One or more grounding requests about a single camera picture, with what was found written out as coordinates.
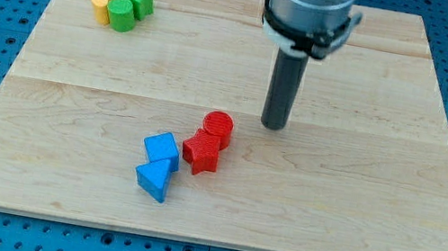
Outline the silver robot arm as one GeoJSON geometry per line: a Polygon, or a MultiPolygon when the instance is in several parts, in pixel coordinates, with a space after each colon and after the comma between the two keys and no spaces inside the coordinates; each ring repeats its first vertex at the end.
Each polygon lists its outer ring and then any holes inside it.
{"type": "Polygon", "coordinates": [[[356,0],[264,0],[264,32],[285,54],[325,59],[340,49],[362,14],[356,0]]]}

